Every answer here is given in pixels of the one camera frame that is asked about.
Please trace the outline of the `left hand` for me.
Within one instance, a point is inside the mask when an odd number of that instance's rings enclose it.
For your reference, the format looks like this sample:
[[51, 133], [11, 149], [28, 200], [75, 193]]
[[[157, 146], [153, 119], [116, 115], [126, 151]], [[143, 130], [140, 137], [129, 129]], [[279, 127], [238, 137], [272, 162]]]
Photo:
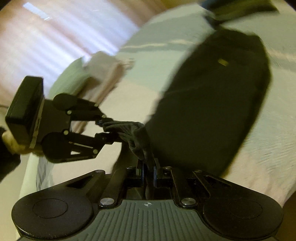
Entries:
[[33, 153], [34, 155], [39, 157], [44, 156], [44, 153], [40, 150], [30, 149], [27, 146], [18, 144], [10, 131], [4, 131], [4, 133], [2, 134], [2, 140], [12, 154], [26, 155]]

